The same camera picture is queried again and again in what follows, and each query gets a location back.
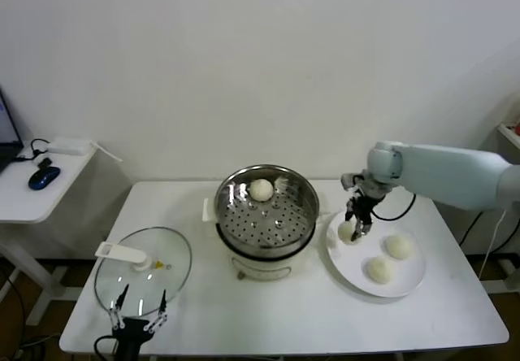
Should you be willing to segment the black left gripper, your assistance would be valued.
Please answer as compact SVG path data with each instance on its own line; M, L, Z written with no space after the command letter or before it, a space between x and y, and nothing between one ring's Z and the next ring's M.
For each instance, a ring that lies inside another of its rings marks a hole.
M126 298L129 285L117 297L115 305L109 309L112 337L117 342L115 361L137 361L139 359L141 346L152 339L167 321L167 298L166 290L162 292L162 298L155 320L139 320L123 318L121 310Z

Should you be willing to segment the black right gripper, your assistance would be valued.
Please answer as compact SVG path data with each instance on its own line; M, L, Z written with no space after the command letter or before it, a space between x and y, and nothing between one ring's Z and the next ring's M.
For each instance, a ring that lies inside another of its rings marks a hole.
M382 202L385 197L386 195L384 194L381 197L373 198L363 193L359 188L353 191L353 196L346 203L344 214L345 221L350 221L353 217L356 218L351 241L357 241L368 234L372 225L371 213L375 206Z

